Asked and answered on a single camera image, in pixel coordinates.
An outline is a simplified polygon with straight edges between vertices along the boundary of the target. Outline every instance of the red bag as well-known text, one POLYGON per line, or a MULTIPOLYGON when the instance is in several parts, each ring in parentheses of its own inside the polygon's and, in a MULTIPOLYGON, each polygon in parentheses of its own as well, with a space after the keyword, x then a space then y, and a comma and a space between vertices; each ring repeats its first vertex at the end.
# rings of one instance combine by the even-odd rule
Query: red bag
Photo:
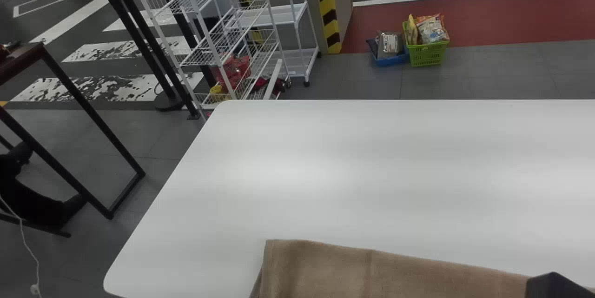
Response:
MULTIPOLYGON (((250 58, 246 55, 244 57, 240 57, 236 59, 234 55, 230 56, 227 61, 223 64, 223 69, 225 69, 225 73, 227 75, 227 79, 229 80, 229 84, 231 85, 233 90, 236 90, 238 84, 243 78, 250 76, 250 58)), ((221 75, 221 71, 219 71, 219 67, 211 67, 211 72, 223 87, 223 92, 228 93, 229 89, 227 88, 225 81, 223 80, 223 75, 221 75)))

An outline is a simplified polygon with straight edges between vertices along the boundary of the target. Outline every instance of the table top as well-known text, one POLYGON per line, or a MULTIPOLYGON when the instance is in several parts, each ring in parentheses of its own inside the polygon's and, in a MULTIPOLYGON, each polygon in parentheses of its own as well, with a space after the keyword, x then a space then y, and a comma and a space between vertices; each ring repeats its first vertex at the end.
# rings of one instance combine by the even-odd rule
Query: table top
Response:
POLYGON ((592 100, 225 102, 104 288, 247 297, 270 238, 595 286, 594 116, 592 100))

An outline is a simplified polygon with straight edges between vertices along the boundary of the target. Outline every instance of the gray tile floor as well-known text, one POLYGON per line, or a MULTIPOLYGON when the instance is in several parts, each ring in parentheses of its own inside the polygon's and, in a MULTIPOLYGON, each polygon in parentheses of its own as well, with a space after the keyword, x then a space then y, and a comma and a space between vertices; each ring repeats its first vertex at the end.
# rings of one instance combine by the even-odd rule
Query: gray tile floor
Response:
POLYGON ((595 41, 448 48, 440 66, 324 56, 284 99, 595 99, 595 41))
MULTIPOLYGON (((300 80, 285 99, 595 99, 595 41, 449 48, 444 64, 378 68, 369 54, 318 59, 310 88, 300 80)), ((109 203, 132 170, 78 110, 10 110, 47 150, 109 203)), ((147 177, 108 221, 89 205, 66 226, 72 238, 26 229, 41 262, 45 298, 109 297, 102 289, 111 262, 202 127, 186 112, 101 111, 147 177)), ((4 125, 0 133, 16 142, 4 125)), ((35 190, 67 199, 73 190, 39 158, 19 176, 35 190)), ((0 297, 29 298, 34 262, 19 228, 0 222, 0 297)))

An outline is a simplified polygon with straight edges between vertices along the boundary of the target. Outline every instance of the beige cloth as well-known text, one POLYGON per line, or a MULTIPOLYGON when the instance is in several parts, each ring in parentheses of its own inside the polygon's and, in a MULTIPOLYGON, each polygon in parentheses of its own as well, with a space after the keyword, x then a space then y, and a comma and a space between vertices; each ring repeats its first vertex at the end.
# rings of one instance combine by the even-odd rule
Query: beige cloth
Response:
POLYGON ((268 240, 251 298, 524 298, 528 277, 312 241, 268 240))

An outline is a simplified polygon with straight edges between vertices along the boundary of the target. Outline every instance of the black table frame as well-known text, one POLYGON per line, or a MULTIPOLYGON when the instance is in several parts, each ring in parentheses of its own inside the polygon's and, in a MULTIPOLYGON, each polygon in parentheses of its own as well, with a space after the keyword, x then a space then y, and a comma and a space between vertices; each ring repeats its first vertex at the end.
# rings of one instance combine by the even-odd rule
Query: black table frame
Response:
MULTIPOLYGON (((128 194, 134 189, 136 184, 146 175, 143 168, 136 162, 136 159, 128 152, 125 146, 121 143, 121 141, 116 137, 110 127, 104 122, 104 120, 100 117, 97 111, 91 106, 89 101, 85 99, 83 94, 79 91, 79 89, 74 85, 72 80, 66 75, 66 73, 62 70, 60 65, 53 59, 53 57, 47 52, 43 43, 39 43, 36 46, 31 48, 32 52, 29 54, 23 62, 25 63, 24 66, 17 66, 13 67, 11 71, 15 71, 17 73, 23 71, 34 62, 38 60, 43 60, 47 67, 53 72, 53 74, 62 82, 63 86, 66 87, 68 92, 74 97, 77 103, 85 110, 85 112, 93 119, 93 122, 101 129, 101 131, 106 135, 109 141, 113 144, 115 148, 117 148, 118 152, 126 159, 126 162, 134 169, 136 174, 130 181, 126 187, 122 190, 122 192, 117 196, 117 198, 113 201, 113 203, 106 207, 103 205, 78 179, 76 179, 53 155, 51 155, 26 129, 24 129, 21 124, 17 122, 3 107, 0 107, 0 120, 8 126, 11 131, 13 131, 22 141, 24 141, 37 155, 39 155, 49 166, 52 167, 54 171, 60 175, 72 188, 74 188, 78 193, 80 193, 85 200, 87 200, 97 211, 99 211, 104 217, 107 219, 113 219, 113 215, 119 208, 119 206, 123 203, 126 199, 128 194)), ((6 139, 1 138, 0 143, 4 144, 7 148, 10 149, 12 146, 6 139)), ((19 223, 19 220, 11 215, 6 215, 0 213, 0 220, 19 223)), ((56 230, 52 230, 51 228, 47 228, 46 226, 40 226, 36 224, 32 224, 30 222, 23 221, 23 225, 36 228, 38 230, 43 230, 45 232, 51 232, 54 234, 58 234, 61 236, 68 237, 70 234, 65 232, 57 232, 56 230)))

